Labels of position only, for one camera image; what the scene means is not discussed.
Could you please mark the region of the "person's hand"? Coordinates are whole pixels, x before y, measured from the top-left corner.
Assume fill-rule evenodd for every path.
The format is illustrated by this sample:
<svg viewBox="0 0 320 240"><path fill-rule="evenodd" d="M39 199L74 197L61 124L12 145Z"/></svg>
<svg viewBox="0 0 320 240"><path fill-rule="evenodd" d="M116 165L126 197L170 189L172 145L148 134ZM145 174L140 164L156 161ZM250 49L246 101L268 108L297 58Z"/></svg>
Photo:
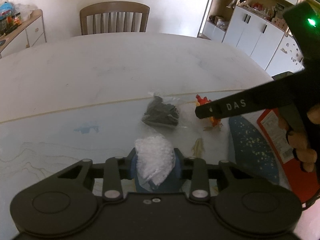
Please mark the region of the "person's hand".
<svg viewBox="0 0 320 240"><path fill-rule="evenodd" d="M299 114L294 106L281 107L279 109L278 125L286 131L286 140L293 148L293 156L300 161L300 169L303 172L315 172L317 151L310 147L310 143L305 132L296 131L289 124L291 120L298 121Z"/></svg>

